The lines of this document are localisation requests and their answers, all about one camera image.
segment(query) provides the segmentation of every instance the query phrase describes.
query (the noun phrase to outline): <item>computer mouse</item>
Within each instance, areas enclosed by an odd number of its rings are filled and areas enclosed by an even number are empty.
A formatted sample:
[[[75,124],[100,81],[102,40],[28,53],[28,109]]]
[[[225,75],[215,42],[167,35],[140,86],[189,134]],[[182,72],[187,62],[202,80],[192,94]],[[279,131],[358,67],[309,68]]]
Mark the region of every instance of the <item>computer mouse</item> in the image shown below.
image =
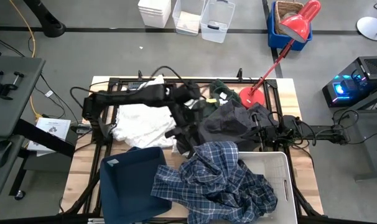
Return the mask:
[[[7,162],[10,149],[12,148],[12,142],[0,141],[0,168]]]

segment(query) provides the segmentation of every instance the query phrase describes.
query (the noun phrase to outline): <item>red desk lamp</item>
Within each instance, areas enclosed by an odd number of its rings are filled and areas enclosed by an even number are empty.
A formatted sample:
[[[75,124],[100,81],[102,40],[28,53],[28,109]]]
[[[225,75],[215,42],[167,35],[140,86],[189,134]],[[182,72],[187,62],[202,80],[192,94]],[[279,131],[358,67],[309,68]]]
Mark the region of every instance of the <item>red desk lamp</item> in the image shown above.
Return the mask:
[[[282,50],[280,56],[277,58],[274,65],[266,72],[266,74],[258,81],[258,83],[252,87],[246,87],[240,92],[240,98],[245,108],[252,107],[255,103],[264,104],[264,94],[258,90],[262,85],[264,79],[274,70],[274,68],[280,63],[280,61],[286,57],[291,49],[294,41],[305,43],[310,32],[310,22],[319,13],[321,9],[321,3],[319,0],[310,0],[306,5],[298,12],[298,14],[288,17],[281,21],[280,28],[292,39]]]

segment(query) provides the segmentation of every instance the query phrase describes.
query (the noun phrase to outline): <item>red lamp base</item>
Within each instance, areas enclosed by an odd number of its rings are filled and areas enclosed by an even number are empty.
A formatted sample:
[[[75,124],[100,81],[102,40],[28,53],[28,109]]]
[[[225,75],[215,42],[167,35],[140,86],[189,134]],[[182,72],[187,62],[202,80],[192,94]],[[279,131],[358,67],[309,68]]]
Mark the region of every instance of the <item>red lamp base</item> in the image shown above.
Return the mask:
[[[249,95],[251,87],[246,87],[240,91],[241,104],[246,108],[252,107],[255,103],[264,104],[264,94],[260,90],[255,90],[252,95]]]

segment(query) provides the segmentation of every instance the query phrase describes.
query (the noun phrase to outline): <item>gray floor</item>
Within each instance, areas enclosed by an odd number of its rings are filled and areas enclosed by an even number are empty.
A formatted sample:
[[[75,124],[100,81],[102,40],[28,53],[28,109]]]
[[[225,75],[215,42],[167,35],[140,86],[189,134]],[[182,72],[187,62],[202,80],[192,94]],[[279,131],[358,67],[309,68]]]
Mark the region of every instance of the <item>gray floor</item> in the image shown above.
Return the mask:
[[[39,26],[24,3],[15,2],[30,25]],[[144,27],[136,7],[137,1],[43,2],[69,27]],[[314,30],[355,30],[359,18],[377,17],[377,11],[372,7],[377,2],[374,0],[321,2],[323,8],[312,23]],[[24,26],[7,1],[0,2],[0,26]],[[172,18],[167,27],[174,27]],[[238,2],[231,28],[265,29],[262,2]],[[2,31],[0,38],[29,55],[27,32]],[[170,65],[185,76],[231,77],[242,67],[245,77],[260,77],[272,65],[266,34],[228,34],[223,44],[204,41],[200,35],[189,37],[156,33],[69,32],[59,38],[48,39],[38,32],[35,38],[37,56],[47,61],[44,76],[77,116],[80,109],[71,99],[69,89],[72,86],[87,87],[94,75],[136,75],[139,69],[149,74],[159,65]],[[2,47],[0,49],[5,55],[13,55]],[[357,56],[365,55],[377,55],[377,42],[360,35],[315,35],[303,51],[291,52],[282,61],[283,77],[295,81],[304,121],[331,124],[332,113],[324,101],[321,88]],[[42,81],[37,87],[47,91]],[[77,92],[80,99],[85,95]],[[34,92],[34,103],[41,113],[61,114],[40,93]],[[34,120],[29,107],[23,118]],[[72,119],[70,112],[67,112],[67,118]],[[311,153],[325,214],[333,218],[377,222],[377,180],[355,182],[353,179],[354,175],[369,171],[363,146],[337,146],[319,141],[316,147],[311,148]],[[11,185],[9,180],[0,198],[0,219],[57,213],[66,180],[66,173],[30,172],[23,186],[27,196],[20,202],[7,196]]]

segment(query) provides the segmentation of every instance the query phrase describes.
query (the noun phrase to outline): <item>navy blue bin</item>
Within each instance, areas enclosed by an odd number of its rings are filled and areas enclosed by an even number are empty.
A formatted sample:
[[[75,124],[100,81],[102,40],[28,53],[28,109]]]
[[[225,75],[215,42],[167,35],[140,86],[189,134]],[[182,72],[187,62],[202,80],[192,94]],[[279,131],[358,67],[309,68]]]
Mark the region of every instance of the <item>navy blue bin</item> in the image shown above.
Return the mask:
[[[101,203],[107,224],[140,222],[172,208],[171,201],[150,195],[159,165],[166,165],[160,147],[134,147],[101,161]]]
[[[274,7],[276,7],[276,2],[273,2],[271,4],[271,11],[268,18],[268,33],[269,33],[268,44],[269,44],[269,47],[283,49],[291,40],[291,38],[288,35],[276,34],[276,30],[274,29],[274,24],[275,24]],[[313,39],[313,32],[312,32],[312,25],[310,25],[310,33],[309,33],[309,37],[307,38],[306,43],[312,39]],[[300,43],[298,41],[295,41],[294,44],[292,45],[291,50],[302,50],[305,47],[306,43]]]

